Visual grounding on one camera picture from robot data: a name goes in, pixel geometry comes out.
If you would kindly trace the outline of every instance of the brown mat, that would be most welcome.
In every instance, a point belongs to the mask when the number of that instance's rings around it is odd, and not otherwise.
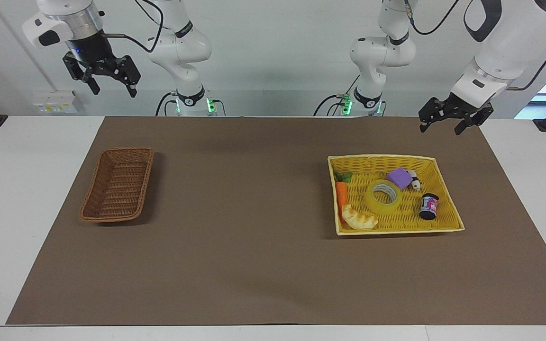
[[[7,323],[546,324],[546,245],[455,124],[108,117]],[[124,146],[157,152],[143,215],[80,222],[99,153]],[[326,157],[360,153],[437,158],[466,231],[336,236]]]

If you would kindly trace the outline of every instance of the croissant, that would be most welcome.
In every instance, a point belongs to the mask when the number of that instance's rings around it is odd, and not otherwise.
[[[343,206],[343,218],[355,230],[371,230],[379,223],[373,216],[363,215],[351,208],[351,205]]]

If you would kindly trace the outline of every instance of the purple cube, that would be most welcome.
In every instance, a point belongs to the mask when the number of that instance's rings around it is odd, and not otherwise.
[[[401,167],[389,173],[386,179],[396,184],[401,190],[404,190],[409,184],[412,183],[412,177],[405,169]]]

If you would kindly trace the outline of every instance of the tape roll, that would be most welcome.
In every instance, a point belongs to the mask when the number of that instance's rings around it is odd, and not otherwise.
[[[391,199],[391,203],[381,203],[374,197],[375,192],[383,192],[384,194],[388,195]],[[401,203],[401,191],[396,184],[385,179],[379,179],[377,181],[373,181],[368,186],[368,190],[364,195],[364,202],[374,214],[391,214],[396,211]]]

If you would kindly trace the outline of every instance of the white table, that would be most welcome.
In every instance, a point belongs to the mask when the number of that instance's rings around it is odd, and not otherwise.
[[[0,340],[546,339],[546,326],[4,327],[102,119],[10,117],[0,128]],[[482,130],[546,242],[546,134],[500,119]]]

